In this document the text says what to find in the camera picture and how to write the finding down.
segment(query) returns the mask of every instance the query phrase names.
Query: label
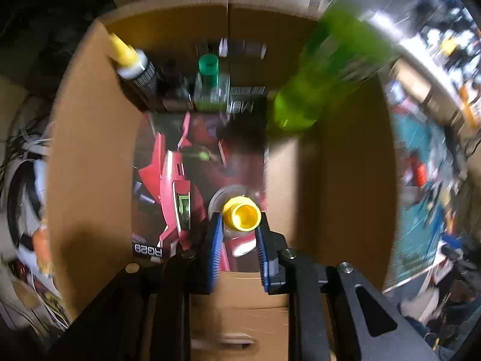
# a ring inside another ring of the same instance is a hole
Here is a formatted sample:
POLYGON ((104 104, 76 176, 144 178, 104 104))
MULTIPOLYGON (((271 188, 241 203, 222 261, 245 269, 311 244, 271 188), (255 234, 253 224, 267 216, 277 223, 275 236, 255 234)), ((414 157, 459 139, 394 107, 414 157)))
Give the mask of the label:
POLYGON ((145 71, 143 71, 139 77, 132 80, 137 92, 144 98, 149 108, 151 108, 152 102, 157 96, 158 79, 159 76, 155 67, 149 62, 145 71))
POLYGON ((151 257, 162 257, 162 249, 159 247, 152 247, 150 245, 134 244, 134 251, 138 254, 150 255, 151 257))
POLYGON ((234 86, 230 88, 231 100, 227 107, 229 114, 252 113, 254 104, 267 94, 265 86, 234 86))

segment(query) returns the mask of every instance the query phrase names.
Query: cardboard box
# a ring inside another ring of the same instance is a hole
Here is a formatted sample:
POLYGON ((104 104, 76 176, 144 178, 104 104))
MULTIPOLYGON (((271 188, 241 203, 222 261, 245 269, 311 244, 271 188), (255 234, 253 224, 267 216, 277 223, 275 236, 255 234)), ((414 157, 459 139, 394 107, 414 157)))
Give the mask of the cardboard box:
MULTIPOLYGON (((231 85, 278 90, 296 71, 316 19, 283 0, 145 0, 95 20, 57 96, 47 189, 56 284, 72 318, 132 259, 131 167, 141 114, 119 86, 108 33, 154 62, 175 58, 185 73, 197 69, 196 44, 263 43, 263 59, 232 56, 221 68, 231 85)), ((380 289, 396 223, 393 142, 377 78, 345 101, 333 99, 305 134, 271 138, 271 228, 316 262, 351 262, 380 289)), ((256 340, 246 358, 265 359, 268 343, 287 350, 287 298, 265 294, 258 273, 221 273, 212 300, 222 332, 256 340), (239 325, 237 310, 252 319, 239 325)))

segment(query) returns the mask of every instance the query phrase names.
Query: yellow nozzle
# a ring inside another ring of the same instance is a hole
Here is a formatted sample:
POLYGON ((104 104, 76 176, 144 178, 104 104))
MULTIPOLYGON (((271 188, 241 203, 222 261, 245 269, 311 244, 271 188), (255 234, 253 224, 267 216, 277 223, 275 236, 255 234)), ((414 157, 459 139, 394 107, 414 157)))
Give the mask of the yellow nozzle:
POLYGON ((227 201, 222 209, 224 222, 233 230, 249 232, 261 222, 261 211, 249 197, 239 196, 227 201))
POLYGON ((453 51, 455 51, 457 47, 458 47, 458 43, 453 37, 445 39, 443 40, 443 42, 441 42, 441 50, 444 53, 444 55, 447 57, 450 56, 451 53, 453 53, 453 51))
POLYGON ((119 65, 129 67, 139 60, 135 49, 130 45, 127 46, 117 35, 110 34, 110 41, 115 50, 114 59, 119 65))

